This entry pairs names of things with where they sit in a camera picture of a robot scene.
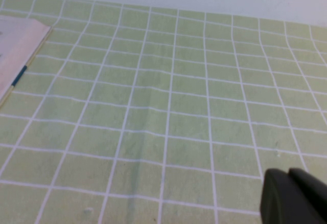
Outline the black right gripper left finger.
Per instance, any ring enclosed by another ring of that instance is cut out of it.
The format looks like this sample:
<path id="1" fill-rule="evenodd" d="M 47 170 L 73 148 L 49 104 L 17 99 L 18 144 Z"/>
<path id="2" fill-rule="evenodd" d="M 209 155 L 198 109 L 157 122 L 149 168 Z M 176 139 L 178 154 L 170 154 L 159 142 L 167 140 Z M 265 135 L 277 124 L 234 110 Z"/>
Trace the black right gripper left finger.
<path id="1" fill-rule="evenodd" d="M 312 205 L 288 172 L 267 169 L 260 202 L 262 223 L 326 223 L 326 205 Z"/>

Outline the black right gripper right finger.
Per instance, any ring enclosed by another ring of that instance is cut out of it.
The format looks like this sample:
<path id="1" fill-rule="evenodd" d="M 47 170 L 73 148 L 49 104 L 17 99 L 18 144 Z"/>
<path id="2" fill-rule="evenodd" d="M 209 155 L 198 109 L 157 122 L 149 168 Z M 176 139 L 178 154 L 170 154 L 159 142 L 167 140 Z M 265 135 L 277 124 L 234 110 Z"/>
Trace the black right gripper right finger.
<path id="1" fill-rule="evenodd" d="M 326 205 L 325 183 L 300 168 L 290 168 L 288 175 L 312 205 Z"/>

